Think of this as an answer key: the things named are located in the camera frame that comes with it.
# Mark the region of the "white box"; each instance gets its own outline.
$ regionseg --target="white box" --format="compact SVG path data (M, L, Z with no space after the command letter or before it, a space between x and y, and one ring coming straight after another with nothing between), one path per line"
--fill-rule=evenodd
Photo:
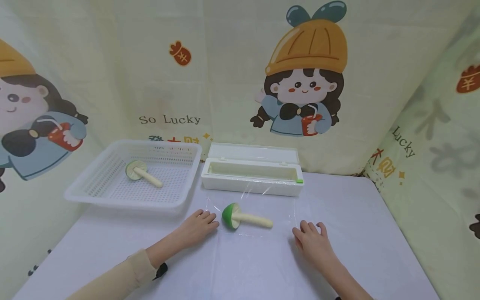
M297 149L212 143L202 170L206 189L298 197L303 174Z

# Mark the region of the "beige sleeve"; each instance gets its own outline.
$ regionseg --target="beige sleeve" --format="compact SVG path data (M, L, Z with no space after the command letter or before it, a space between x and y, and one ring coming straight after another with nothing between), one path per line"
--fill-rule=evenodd
M144 249L129 256L103 275L76 291L67 300L123 300L156 277Z

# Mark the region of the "white table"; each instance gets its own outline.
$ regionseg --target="white table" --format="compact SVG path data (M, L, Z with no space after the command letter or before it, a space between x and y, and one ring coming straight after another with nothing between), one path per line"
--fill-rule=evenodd
M180 216L91 206L13 300L64 300L139 248L170 233L198 208L221 214L231 202L273 220L271 230L223 224L196 249L129 299L334 300L336 293L300 257L291 229L323 221L340 260L376 299L438 299L375 186L366 178L304 173L299 198L206 190L199 173Z

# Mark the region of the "left hand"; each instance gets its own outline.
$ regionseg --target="left hand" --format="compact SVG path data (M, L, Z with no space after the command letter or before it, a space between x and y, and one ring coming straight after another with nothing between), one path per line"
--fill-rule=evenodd
M307 133L308 134L314 134L315 131L315 124L317 123L317 120L313 120L310 124L307 125Z

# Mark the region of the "cartoon backdrop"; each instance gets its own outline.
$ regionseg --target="cartoon backdrop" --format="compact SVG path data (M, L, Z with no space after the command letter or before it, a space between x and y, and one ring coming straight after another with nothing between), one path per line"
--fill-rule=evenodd
M21 116L0 120L0 299L75 222L62 192L117 139L203 158L212 141L295 147L305 171L361 172L474 2L0 0L3 60L22 70L0 76L2 116Z
M365 169L442 299L480 295L480 7Z

